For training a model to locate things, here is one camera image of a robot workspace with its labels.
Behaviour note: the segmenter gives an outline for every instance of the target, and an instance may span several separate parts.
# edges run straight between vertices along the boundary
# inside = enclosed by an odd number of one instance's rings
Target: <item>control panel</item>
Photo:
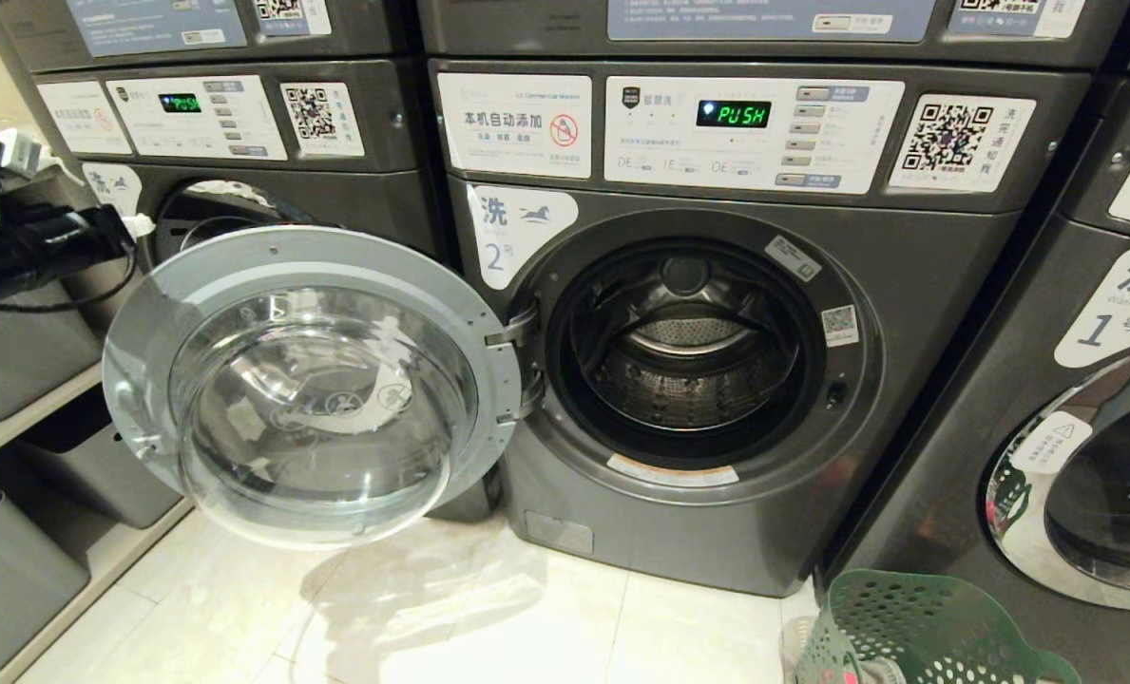
[[[895,80],[609,77],[603,176],[861,194],[904,90]]]
[[[139,155],[286,159],[258,75],[110,80]]]

